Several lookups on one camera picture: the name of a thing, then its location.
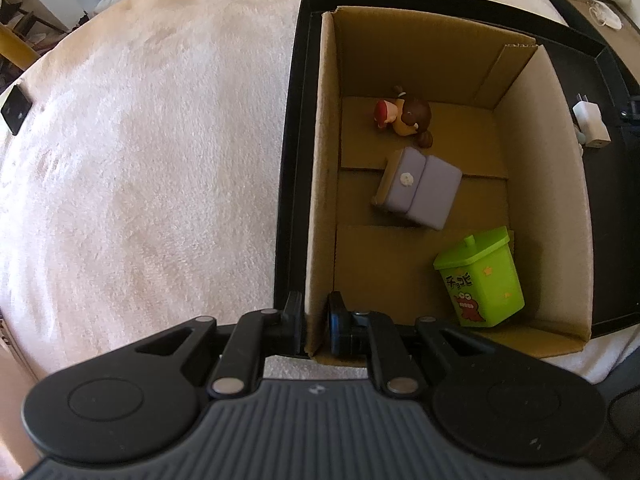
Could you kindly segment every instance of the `green toy trash can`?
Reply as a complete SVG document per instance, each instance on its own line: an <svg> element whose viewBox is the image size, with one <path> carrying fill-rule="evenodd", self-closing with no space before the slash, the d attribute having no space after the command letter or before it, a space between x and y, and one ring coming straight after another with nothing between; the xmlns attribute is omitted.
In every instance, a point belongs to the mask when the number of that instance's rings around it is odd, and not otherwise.
<svg viewBox="0 0 640 480"><path fill-rule="evenodd" d="M466 237L436 257L460 325L491 327L524 306L506 227Z"/></svg>

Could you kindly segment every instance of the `black tray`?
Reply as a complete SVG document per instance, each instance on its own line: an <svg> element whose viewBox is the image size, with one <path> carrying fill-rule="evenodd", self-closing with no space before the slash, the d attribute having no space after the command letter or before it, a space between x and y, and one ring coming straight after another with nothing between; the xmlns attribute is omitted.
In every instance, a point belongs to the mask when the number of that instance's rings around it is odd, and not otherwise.
<svg viewBox="0 0 640 480"><path fill-rule="evenodd" d="M608 45L607 40L600 34L600 31L597 27L594 27L589 20L587 20L582 13L574 7L569 0L549 0L554 5L556 10L560 13L560 15L567 22L569 27L577 30L578 32L583 33L585 36L589 36L591 39ZM634 23L634 21L628 16L628 14L621 9L616 4L613 4L607 0L604 0L607 5L613 6L616 8L616 12L622 14L629 24L636 30L638 34L640 34L640 28ZM629 69L626 67L624 62L618 57L618 54L615 53L613 49L611 49L611 53L616 60L616 64L620 69L620 73L625 81L626 88L628 89L631 95L639 95L640 94L640 85L638 81L635 80Z"/></svg>
<svg viewBox="0 0 640 480"><path fill-rule="evenodd" d="M584 153L593 227L593 336L640 322L640 140L619 126L628 91L609 48L560 23L489 0L302 0L293 44L284 124L276 233L274 305L304 294L313 169L321 15L338 6L391 7L456 16L524 32L548 51L573 107L587 94L600 105L611 144Z"/></svg>

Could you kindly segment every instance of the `green lid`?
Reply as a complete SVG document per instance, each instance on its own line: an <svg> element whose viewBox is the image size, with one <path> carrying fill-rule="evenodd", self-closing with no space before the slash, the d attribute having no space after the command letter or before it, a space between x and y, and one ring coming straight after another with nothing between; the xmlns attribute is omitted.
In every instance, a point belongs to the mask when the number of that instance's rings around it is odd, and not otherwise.
<svg viewBox="0 0 640 480"><path fill-rule="evenodd" d="M506 227L482 231L466 237L452 249L438 254L433 267L440 270L468 266L507 243L509 243L509 233Z"/></svg>

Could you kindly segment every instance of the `ribbed gray plate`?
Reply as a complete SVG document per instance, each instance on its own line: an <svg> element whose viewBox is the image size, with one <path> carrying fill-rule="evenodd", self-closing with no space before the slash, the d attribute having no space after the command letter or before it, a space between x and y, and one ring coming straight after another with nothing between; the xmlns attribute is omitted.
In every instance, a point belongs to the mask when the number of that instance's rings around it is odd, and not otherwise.
<svg viewBox="0 0 640 480"><path fill-rule="evenodd" d="M198 427L161 456L100 470L44 460L26 478L602 480L604 477L584 460L535 470L484 462L444 439L416 402L387 399L367 380L263 380L258 391L249 397L213 403Z"/></svg>

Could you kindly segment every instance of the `cardboard box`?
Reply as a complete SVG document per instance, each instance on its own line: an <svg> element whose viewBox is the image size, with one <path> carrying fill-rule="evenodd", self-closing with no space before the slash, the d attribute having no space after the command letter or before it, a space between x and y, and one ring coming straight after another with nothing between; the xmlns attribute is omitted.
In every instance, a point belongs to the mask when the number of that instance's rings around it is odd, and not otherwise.
<svg viewBox="0 0 640 480"><path fill-rule="evenodd" d="M411 137L379 131L375 101L401 84L432 103L425 153L463 171L445 228L415 227L370 197L387 153ZM322 16L306 260L307 345L325 340L324 302L396 323L453 318L436 254L507 225L526 306L485 335L530 355L582 349L591 334L593 249L572 119L543 46L517 32L418 12L339 7Z"/></svg>

